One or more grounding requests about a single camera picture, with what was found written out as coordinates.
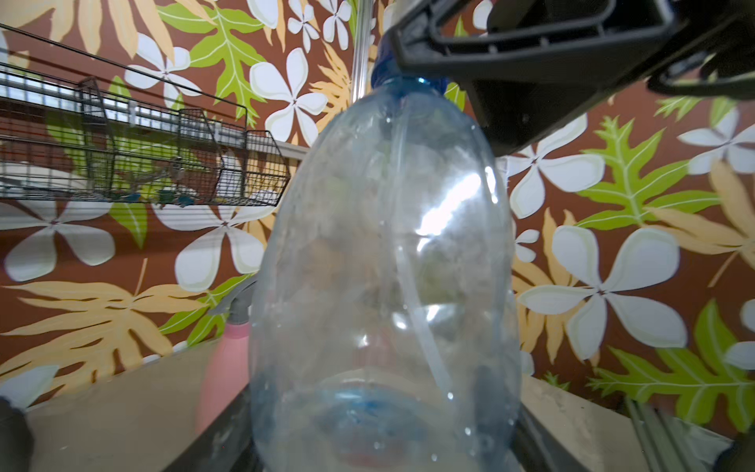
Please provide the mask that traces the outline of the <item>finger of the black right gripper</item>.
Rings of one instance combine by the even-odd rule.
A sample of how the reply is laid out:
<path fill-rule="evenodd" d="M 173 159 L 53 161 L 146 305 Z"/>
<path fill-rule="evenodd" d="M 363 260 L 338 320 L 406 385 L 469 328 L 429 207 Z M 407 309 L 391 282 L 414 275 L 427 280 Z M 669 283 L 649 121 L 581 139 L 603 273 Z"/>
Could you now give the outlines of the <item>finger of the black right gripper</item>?
<path fill-rule="evenodd" d="M 458 83 L 611 86 L 629 78 L 672 37 L 668 1 L 601 1 L 592 14 L 498 33 L 447 37 L 461 1 L 423 1 L 387 34 L 401 71 Z"/>

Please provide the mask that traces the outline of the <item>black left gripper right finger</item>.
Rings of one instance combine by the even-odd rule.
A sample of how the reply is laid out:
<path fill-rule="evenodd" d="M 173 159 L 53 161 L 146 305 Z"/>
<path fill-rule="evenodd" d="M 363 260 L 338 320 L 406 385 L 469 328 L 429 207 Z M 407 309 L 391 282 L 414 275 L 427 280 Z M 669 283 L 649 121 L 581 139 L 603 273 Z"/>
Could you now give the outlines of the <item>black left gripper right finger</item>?
<path fill-rule="evenodd" d="M 587 472 L 522 404 L 511 439 L 511 451 L 526 472 Z"/>

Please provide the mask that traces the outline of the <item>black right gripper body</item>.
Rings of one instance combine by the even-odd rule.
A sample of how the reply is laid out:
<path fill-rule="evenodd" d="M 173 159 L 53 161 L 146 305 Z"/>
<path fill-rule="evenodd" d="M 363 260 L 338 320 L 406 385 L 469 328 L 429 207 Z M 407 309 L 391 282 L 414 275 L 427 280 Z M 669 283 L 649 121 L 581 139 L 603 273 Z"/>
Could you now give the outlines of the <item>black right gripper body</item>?
<path fill-rule="evenodd" d="M 499 1 L 483 35 L 592 14 L 601 1 Z M 750 1 L 668 1 L 678 24 L 670 40 L 625 81 L 611 86 L 462 82 L 493 148 L 510 153 L 565 126 L 641 82 L 661 96 L 752 100 L 754 5 Z"/>

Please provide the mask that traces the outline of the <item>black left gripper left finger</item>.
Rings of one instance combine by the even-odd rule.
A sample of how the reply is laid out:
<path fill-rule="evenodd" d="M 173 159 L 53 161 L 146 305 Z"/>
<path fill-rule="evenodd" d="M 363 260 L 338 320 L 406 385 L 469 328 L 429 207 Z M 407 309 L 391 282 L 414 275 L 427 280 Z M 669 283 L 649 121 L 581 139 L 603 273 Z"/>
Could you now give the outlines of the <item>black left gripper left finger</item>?
<path fill-rule="evenodd" d="M 182 452 L 165 472 L 258 472 L 250 416 L 250 389 L 246 385 L 220 415 Z"/>

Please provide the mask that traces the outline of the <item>opaque pink spray bottle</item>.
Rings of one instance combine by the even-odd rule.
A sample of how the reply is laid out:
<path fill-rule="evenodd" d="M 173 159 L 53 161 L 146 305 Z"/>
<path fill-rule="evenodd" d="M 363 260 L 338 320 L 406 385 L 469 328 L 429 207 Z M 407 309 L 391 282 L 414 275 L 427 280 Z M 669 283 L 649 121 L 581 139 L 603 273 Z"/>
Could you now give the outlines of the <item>opaque pink spray bottle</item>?
<path fill-rule="evenodd" d="M 202 434 L 249 383 L 250 324 L 227 324 L 201 387 L 196 432 Z"/>

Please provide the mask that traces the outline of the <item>pink grey spray nozzle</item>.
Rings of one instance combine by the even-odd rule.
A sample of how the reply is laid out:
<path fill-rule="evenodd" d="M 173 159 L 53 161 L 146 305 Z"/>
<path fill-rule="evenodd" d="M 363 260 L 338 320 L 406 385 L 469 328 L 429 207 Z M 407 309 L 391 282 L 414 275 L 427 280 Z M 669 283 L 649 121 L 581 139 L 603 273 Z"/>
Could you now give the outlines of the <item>pink grey spray nozzle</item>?
<path fill-rule="evenodd" d="M 244 279 L 206 313 L 210 316 L 226 315 L 227 324 L 232 326 L 248 324 L 257 282 L 257 275 L 251 275 Z"/>

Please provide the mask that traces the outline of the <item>clear blue spray bottle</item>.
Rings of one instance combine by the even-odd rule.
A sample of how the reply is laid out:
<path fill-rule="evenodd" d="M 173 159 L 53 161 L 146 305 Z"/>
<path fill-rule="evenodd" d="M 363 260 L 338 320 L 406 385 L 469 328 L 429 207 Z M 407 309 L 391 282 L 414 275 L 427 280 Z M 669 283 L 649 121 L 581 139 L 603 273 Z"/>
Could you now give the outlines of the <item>clear blue spray bottle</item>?
<path fill-rule="evenodd" d="M 269 471 L 507 471 L 522 374 L 506 184 L 473 121 L 393 78 L 318 137 L 252 309 Z"/>

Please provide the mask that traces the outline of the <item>blue white spray nozzle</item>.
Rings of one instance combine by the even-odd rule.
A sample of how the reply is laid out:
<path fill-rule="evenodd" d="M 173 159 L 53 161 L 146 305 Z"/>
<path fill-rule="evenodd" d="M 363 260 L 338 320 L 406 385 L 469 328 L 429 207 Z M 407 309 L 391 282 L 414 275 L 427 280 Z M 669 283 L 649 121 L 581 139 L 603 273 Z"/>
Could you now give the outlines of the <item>blue white spray nozzle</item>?
<path fill-rule="evenodd" d="M 433 78 L 428 75 L 402 71 L 394 55 L 389 35 L 384 35 L 377 45 L 377 58 L 371 74 L 370 84 L 373 90 L 387 84 L 391 80 L 406 79 L 414 80 L 429 85 L 440 94 L 446 92 L 450 84 L 448 78 Z"/>

